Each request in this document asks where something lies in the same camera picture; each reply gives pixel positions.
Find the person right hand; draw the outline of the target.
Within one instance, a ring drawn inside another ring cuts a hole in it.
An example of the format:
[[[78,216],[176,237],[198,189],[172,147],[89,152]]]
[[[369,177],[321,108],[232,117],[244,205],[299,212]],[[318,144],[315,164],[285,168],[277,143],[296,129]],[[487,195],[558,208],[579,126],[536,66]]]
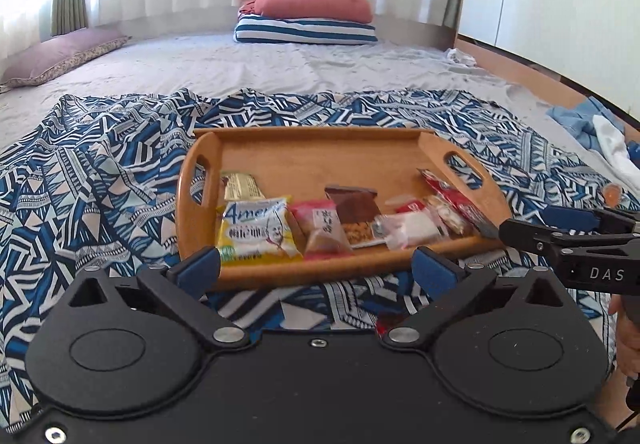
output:
[[[616,363],[626,377],[637,380],[640,372],[639,328],[628,318],[622,298],[611,297],[608,314],[616,316]]]

